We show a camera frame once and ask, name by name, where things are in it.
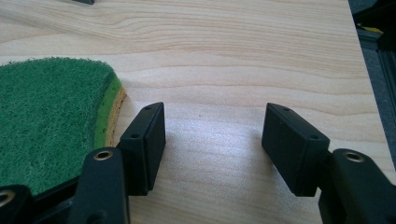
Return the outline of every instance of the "green scouring pad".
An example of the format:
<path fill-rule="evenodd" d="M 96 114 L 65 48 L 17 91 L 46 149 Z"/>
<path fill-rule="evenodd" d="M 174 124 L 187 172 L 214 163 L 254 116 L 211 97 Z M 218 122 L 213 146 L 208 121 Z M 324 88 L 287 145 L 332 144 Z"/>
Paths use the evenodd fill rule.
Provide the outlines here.
<path fill-rule="evenodd" d="M 106 63 L 47 58 L 0 66 L 0 186 L 33 194 L 80 173 L 112 146 L 125 91 Z"/>

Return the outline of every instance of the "light wood surface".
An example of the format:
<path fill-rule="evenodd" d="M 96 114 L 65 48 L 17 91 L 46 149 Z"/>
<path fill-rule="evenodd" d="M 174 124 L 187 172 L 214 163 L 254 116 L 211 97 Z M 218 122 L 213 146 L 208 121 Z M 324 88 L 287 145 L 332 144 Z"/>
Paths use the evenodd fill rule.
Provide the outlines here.
<path fill-rule="evenodd" d="M 291 107 L 396 175 L 347 1 L 0 0 L 0 63 L 109 63 L 128 94 L 116 141 L 165 103 L 167 145 L 133 223 L 320 223 L 261 147 L 265 105 Z"/>

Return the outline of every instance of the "sponge edge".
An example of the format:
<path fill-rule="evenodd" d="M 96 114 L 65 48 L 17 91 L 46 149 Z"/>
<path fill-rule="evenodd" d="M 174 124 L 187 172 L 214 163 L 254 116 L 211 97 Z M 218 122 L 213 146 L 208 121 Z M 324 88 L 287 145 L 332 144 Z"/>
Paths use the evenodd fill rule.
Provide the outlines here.
<path fill-rule="evenodd" d="M 106 63 L 47 58 L 0 66 L 0 97 L 0 186 L 37 194 L 111 146 L 125 91 Z"/>

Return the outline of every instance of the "black plastic part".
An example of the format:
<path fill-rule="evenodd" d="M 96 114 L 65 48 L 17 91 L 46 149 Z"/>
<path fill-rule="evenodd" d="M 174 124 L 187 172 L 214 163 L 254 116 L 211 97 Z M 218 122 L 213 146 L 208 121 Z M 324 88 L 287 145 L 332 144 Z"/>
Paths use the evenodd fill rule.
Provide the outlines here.
<path fill-rule="evenodd" d="M 66 223 L 77 184 L 78 176 L 36 195 L 33 223 Z"/>
<path fill-rule="evenodd" d="M 344 223 L 396 223 L 396 188 L 368 156 L 337 149 L 330 172 L 346 210 Z"/>
<path fill-rule="evenodd" d="M 267 104 L 262 147 L 296 196 L 315 196 L 330 140 L 291 109 Z"/>
<path fill-rule="evenodd" d="M 93 5 L 95 3 L 94 0 L 73 0 L 73 1 L 80 2 L 80 3 L 85 3 L 85 4 L 88 4 L 88 5 Z"/>
<path fill-rule="evenodd" d="M 120 150 L 96 149 L 85 158 L 67 223 L 129 223 Z"/>
<path fill-rule="evenodd" d="M 120 138 L 129 195 L 148 195 L 165 147 L 163 103 L 145 106 Z"/>
<path fill-rule="evenodd" d="M 0 188 L 0 222 L 7 224 L 25 224 L 32 220 L 33 197 L 23 185 L 11 185 Z"/>
<path fill-rule="evenodd" d="M 318 176 L 318 186 L 322 191 L 318 206 L 323 224 L 344 223 L 346 219 L 346 210 L 340 201 L 340 196 L 331 179 L 329 166 L 331 159 L 332 153 L 328 152 L 327 160 L 319 166 L 318 170 L 320 173 Z"/>
<path fill-rule="evenodd" d="M 396 50 L 396 1 L 377 0 L 372 6 L 355 13 L 353 19 L 356 24 L 363 27 L 375 27 L 384 34 L 378 38 L 379 49 Z"/>

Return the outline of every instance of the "black plastic bracket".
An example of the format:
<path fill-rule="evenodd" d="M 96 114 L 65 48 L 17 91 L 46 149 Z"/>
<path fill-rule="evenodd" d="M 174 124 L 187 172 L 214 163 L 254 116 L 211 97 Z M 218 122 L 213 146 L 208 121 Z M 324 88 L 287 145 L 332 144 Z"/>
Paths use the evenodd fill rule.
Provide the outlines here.
<path fill-rule="evenodd" d="M 103 147 L 88 154 L 67 223 L 129 223 L 121 152 Z"/>
<path fill-rule="evenodd" d="M 154 187 L 165 146 L 163 103 L 147 105 L 126 129 L 117 148 L 124 158 L 129 195 L 147 195 Z"/>
<path fill-rule="evenodd" d="M 95 3 L 94 0 L 73 0 L 73 1 L 88 4 L 88 5 L 93 5 Z"/>
<path fill-rule="evenodd" d="M 296 196 L 322 191 L 323 223 L 396 223 L 396 188 L 366 155 L 330 140 L 291 109 L 268 104 L 262 147 Z"/>
<path fill-rule="evenodd" d="M 33 197 L 27 187 L 12 185 L 0 188 L 1 223 L 27 223 L 32 218 L 32 204 Z"/>

